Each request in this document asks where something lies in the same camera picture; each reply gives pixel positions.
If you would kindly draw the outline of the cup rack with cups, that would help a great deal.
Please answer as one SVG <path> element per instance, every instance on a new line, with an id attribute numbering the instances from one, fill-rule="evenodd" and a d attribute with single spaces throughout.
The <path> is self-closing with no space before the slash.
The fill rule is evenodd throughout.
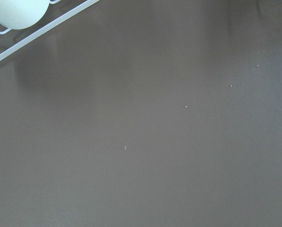
<path id="1" fill-rule="evenodd" d="M 0 0 L 0 35 L 4 35 L 12 30 L 22 30 L 35 25 L 44 17 L 49 6 L 58 2 L 58 0 Z M 97 3 L 96 0 L 86 0 L 48 24 L 40 27 L 32 34 L 0 53 L 0 62 L 95 3 Z"/>

